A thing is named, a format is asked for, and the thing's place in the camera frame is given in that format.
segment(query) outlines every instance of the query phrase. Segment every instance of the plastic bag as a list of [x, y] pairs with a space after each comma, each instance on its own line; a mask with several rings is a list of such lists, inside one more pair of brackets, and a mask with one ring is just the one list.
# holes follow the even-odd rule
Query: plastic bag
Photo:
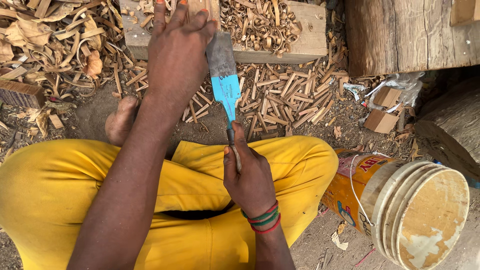
[[393, 89], [398, 89], [402, 91], [400, 98], [398, 99], [398, 104], [393, 108], [387, 110], [387, 112], [393, 112], [400, 103], [403, 102], [403, 106], [415, 106], [415, 100], [422, 88], [423, 83], [419, 80], [420, 77], [425, 75], [424, 71], [410, 72], [410, 73], [395, 73], [389, 74], [388, 78], [382, 81], [374, 90], [366, 95], [370, 96], [369, 108], [373, 109], [383, 109], [383, 106], [373, 103], [375, 96], [378, 93], [378, 90], [383, 86], [388, 86]]

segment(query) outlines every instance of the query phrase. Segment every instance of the chisel handle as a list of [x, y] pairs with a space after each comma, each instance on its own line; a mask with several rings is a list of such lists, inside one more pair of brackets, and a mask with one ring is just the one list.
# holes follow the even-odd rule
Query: chisel handle
[[233, 129], [231, 128], [227, 129], [228, 146], [230, 146], [233, 152], [235, 153], [235, 160], [237, 161], [237, 172], [241, 173], [240, 155], [237, 151], [237, 148], [235, 147], [235, 142], [233, 140], [234, 135], [235, 135], [235, 131], [233, 131]]

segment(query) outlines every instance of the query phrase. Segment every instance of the chisel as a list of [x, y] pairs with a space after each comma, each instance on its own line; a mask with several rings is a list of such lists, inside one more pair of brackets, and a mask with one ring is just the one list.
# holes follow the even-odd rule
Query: chisel
[[207, 46], [208, 68], [212, 78], [215, 101], [222, 103], [227, 114], [228, 145], [232, 147], [237, 158], [237, 171], [241, 171], [240, 156], [233, 141], [232, 121], [235, 120], [235, 103], [241, 97], [237, 66], [233, 59], [230, 32], [216, 32]]

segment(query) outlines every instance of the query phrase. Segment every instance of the bangle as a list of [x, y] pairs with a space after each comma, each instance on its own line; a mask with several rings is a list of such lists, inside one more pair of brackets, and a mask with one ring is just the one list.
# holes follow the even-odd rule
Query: bangle
[[264, 234], [264, 233], [269, 233], [271, 231], [273, 231], [274, 229], [276, 229], [278, 227], [278, 225], [280, 224], [280, 219], [282, 219], [282, 214], [278, 214], [278, 220], [276, 221], [275, 225], [273, 225], [272, 228], [266, 230], [266, 231], [259, 231], [257, 229], [255, 229], [253, 226], [252, 226], [252, 230], [256, 233], [259, 233], [259, 234]]
[[268, 223], [272, 222], [279, 214], [280, 214], [280, 210], [277, 207], [275, 213], [273, 213], [273, 215], [271, 217], [269, 217], [268, 219], [266, 219], [264, 221], [255, 222], [251, 219], [247, 219], [247, 220], [248, 220], [248, 222], [250, 223], [251, 226], [263, 226], [265, 224], [268, 224]]
[[[266, 219], [268, 216], [270, 216], [270, 214], [272, 214], [273, 211], [275, 211], [276, 209], [278, 208], [278, 200], [275, 201], [275, 204], [269, 209], [267, 210], [267, 212], [265, 212], [265, 214], [259, 216], [259, 217], [256, 217], [256, 218], [252, 218], [250, 220], [252, 221], [261, 221], [261, 220], [264, 220]], [[247, 214], [245, 214], [245, 212], [243, 212], [243, 210], [240, 209], [240, 212], [241, 214], [244, 216], [244, 218], [246, 219], [249, 219], [249, 217], [247, 216]]]

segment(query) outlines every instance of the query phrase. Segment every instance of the green bangle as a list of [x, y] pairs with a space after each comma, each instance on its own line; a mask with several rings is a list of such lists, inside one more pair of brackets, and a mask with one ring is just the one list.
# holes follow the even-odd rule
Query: green bangle
[[263, 225], [266, 225], [270, 222], [272, 222], [273, 220], [275, 220], [275, 218], [278, 216], [278, 214], [280, 213], [280, 211], [277, 210], [275, 211], [275, 213], [268, 219], [264, 220], [264, 221], [261, 221], [261, 222], [256, 222], [256, 223], [250, 223], [251, 226], [263, 226]]
[[[264, 220], [264, 219], [266, 219], [268, 216], [270, 216], [273, 212], [275, 212], [277, 209], [278, 209], [278, 205], [277, 205], [272, 211], [267, 212], [267, 213], [265, 213], [265, 214], [263, 214], [263, 215], [261, 215], [261, 216], [259, 216], [259, 217], [253, 218], [253, 219], [251, 219], [251, 220], [253, 220], [253, 221], [261, 221], [261, 220]], [[240, 212], [241, 212], [241, 214], [243, 215], [244, 218], [250, 219], [250, 218], [247, 216], [247, 214], [245, 214], [245, 212], [243, 212], [243, 210], [240, 209]]]

